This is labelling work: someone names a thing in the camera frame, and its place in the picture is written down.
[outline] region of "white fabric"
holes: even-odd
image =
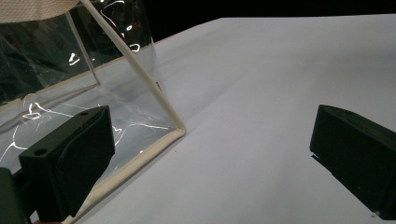
[[[1,0],[0,23],[42,21],[64,14],[78,0]]]
[[[384,223],[309,141],[319,104],[396,131],[395,37],[396,15],[367,15],[221,19],[161,41],[189,134],[78,223]]]

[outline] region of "clear plastic bag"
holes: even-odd
[[[0,166],[15,173],[38,139],[83,110],[110,108],[116,154],[81,212],[185,132],[160,88],[141,0],[91,2],[0,24]]]

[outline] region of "white surface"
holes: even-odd
[[[156,50],[188,133],[80,223],[396,223],[309,151],[320,104],[396,131],[396,15],[221,19]]]

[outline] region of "clear plastic panel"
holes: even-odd
[[[158,81],[142,3],[92,2]],[[49,20],[0,24],[0,30],[0,166],[12,173],[23,150],[99,105],[110,107],[116,145],[101,179],[176,129],[82,5]]]

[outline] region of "black device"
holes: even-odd
[[[351,111],[320,105],[310,150],[372,212],[396,220],[396,133]]]
[[[114,153],[108,106],[75,115],[23,151],[18,172],[0,168],[0,223],[75,216]]]

